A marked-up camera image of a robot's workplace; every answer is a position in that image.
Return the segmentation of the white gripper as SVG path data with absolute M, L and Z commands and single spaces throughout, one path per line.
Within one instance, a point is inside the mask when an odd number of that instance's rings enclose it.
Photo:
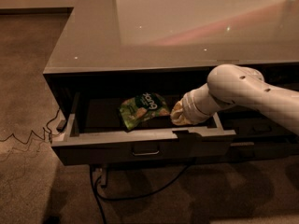
M 185 93 L 182 101 L 176 102 L 170 118 L 177 126 L 196 125 L 212 117 L 218 108 L 208 89 L 196 89 Z

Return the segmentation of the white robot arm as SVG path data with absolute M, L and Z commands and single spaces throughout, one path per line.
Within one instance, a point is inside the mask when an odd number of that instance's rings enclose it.
M 196 125 L 235 105 L 256 110 L 287 130 L 299 134 L 299 92 L 272 86 L 253 69 L 234 64 L 215 67 L 206 84 L 185 93 L 173 107 L 173 124 Z

